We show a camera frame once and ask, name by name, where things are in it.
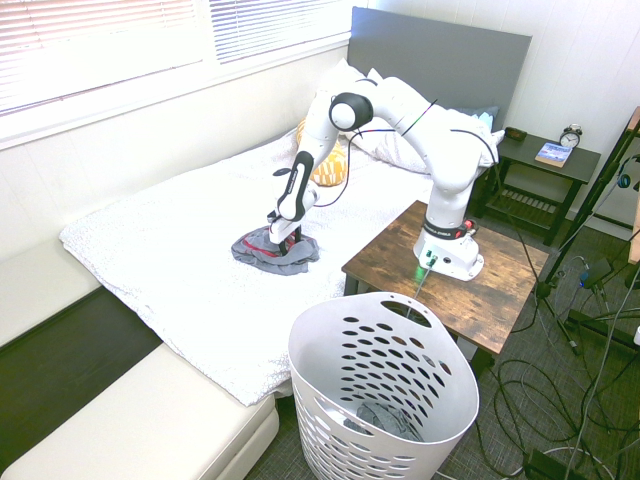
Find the book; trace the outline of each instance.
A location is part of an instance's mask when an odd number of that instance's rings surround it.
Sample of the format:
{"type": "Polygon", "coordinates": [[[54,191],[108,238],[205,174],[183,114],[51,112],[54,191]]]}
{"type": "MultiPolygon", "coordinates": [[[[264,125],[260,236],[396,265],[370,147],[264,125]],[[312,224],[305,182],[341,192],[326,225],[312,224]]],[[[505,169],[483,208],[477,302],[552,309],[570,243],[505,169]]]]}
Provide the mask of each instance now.
{"type": "Polygon", "coordinates": [[[571,147],[563,147],[555,143],[547,142],[536,155],[536,160],[547,165],[553,165],[554,167],[562,168],[569,158],[571,147]]]}

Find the window blinds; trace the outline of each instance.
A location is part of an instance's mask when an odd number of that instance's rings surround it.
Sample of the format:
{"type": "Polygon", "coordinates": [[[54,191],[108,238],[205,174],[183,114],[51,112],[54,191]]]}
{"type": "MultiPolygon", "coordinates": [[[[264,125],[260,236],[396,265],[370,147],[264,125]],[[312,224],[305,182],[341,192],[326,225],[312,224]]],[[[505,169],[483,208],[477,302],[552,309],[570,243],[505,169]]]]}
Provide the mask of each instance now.
{"type": "Polygon", "coordinates": [[[209,0],[220,63],[351,29],[356,0],[209,0]]]}
{"type": "Polygon", "coordinates": [[[0,112],[200,60],[192,0],[0,0],[0,112]]]}

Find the laundry basket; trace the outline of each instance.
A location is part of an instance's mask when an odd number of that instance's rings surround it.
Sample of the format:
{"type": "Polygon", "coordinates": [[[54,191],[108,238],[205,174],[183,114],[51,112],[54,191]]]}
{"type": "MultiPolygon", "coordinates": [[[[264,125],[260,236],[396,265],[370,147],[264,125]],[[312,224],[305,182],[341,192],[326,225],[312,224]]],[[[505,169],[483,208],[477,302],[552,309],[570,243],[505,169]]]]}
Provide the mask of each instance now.
{"type": "Polygon", "coordinates": [[[469,364],[440,320],[404,295],[310,308],[293,325],[289,358],[305,458],[323,480],[429,479],[478,414],[469,364]],[[365,401],[401,410],[424,443],[360,420],[365,401]]]}

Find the small box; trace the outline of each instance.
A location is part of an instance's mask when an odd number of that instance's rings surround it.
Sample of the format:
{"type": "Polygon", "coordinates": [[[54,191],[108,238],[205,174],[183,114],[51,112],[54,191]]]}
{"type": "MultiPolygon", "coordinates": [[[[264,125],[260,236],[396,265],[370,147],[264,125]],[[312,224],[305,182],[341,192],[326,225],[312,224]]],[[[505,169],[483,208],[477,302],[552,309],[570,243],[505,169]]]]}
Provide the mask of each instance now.
{"type": "Polygon", "coordinates": [[[522,142],[525,138],[527,138],[527,132],[523,130],[518,130],[517,128],[513,128],[513,127],[505,128],[504,134],[507,138],[517,140],[518,142],[522,142]]]}

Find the white bed sheet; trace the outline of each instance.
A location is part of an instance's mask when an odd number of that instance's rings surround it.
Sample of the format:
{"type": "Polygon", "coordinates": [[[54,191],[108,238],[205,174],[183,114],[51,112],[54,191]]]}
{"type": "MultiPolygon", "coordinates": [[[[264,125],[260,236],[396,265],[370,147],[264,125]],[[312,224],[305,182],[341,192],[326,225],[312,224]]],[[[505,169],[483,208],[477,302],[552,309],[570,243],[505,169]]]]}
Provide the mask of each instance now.
{"type": "MultiPolygon", "coordinates": [[[[64,247],[176,353],[244,405],[290,394],[287,341],[304,310],[343,293],[341,267],[431,180],[351,151],[351,174],[336,204],[314,208],[303,232],[320,260],[290,277],[233,259],[231,245],[266,225],[270,176],[291,166],[295,132],[258,149],[139,192],[68,225],[64,247]]],[[[324,189],[330,201],[343,185],[324,189]]]]}

